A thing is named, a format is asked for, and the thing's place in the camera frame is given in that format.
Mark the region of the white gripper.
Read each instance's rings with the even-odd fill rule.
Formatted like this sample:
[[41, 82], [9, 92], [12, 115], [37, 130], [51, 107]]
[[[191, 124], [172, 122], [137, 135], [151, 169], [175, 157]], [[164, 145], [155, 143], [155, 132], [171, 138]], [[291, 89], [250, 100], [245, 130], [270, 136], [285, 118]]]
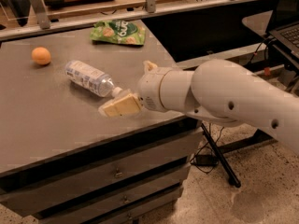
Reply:
[[161, 101], [160, 88], [165, 75], [171, 68], [158, 67], [156, 63], [151, 61], [144, 61], [143, 64], [145, 74], [137, 83], [139, 98], [136, 93], [130, 90], [121, 91], [98, 108], [102, 116], [114, 118], [133, 115], [141, 111], [142, 105], [148, 110], [166, 111]]

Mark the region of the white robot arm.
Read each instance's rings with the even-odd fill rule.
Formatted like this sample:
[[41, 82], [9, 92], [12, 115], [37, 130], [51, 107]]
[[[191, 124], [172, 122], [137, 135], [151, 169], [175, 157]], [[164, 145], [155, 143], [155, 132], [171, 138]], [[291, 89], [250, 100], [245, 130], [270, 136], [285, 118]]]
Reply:
[[99, 107], [105, 117], [177, 111], [221, 126], [247, 123], [299, 154], [299, 98], [243, 66], [209, 60], [193, 71], [144, 62], [137, 92], [116, 90]]

